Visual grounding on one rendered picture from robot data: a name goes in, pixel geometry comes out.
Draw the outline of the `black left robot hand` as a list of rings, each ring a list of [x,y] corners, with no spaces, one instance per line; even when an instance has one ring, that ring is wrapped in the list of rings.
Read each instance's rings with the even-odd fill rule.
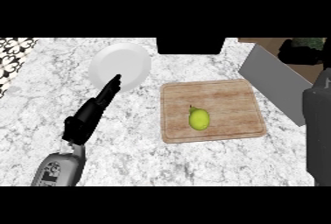
[[[77,113],[66,119],[63,139],[71,144],[83,145],[88,142],[100,125],[104,111],[120,91],[120,78],[122,75],[117,74],[102,88],[98,96],[86,101]]]

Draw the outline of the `dark plant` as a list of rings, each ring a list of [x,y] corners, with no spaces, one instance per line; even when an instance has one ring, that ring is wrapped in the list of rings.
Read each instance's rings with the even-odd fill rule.
[[[317,50],[309,46],[293,46],[293,40],[287,39],[280,47],[278,59],[292,65],[318,65],[331,67],[331,42],[327,41],[324,49]]]

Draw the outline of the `wooden cutting board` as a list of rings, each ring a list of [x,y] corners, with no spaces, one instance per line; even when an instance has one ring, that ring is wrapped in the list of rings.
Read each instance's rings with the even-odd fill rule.
[[[190,109],[206,109],[210,126],[196,130]],[[168,83],[160,87],[160,132],[168,144],[267,134],[252,83],[246,79]]]

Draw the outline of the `yellow-green squash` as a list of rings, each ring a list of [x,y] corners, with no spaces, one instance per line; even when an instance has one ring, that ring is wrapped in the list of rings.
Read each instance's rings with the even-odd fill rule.
[[[210,126],[210,114],[203,108],[191,107],[190,125],[196,130],[206,130]]]

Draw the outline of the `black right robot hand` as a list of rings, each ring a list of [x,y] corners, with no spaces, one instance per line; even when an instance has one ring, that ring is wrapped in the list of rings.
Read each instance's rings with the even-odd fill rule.
[[[331,186],[331,68],[303,92],[306,170],[317,186]]]

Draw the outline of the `white round plate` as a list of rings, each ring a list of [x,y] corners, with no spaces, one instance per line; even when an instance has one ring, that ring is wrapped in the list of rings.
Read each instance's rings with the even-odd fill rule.
[[[102,89],[117,74],[122,75],[120,91],[136,88],[151,72],[148,50],[134,43],[117,43],[105,47],[94,57],[88,76],[94,86]]]

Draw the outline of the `grey flat panel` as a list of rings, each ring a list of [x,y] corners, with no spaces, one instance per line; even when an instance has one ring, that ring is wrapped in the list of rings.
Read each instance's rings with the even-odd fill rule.
[[[246,58],[240,74],[296,125],[303,126],[303,92],[312,87],[306,78],[259,45]]]

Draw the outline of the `black box appliance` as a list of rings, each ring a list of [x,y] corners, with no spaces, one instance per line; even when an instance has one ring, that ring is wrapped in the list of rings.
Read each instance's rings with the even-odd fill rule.
[[[159,54],[219,54],[225,38],[157,38]]]

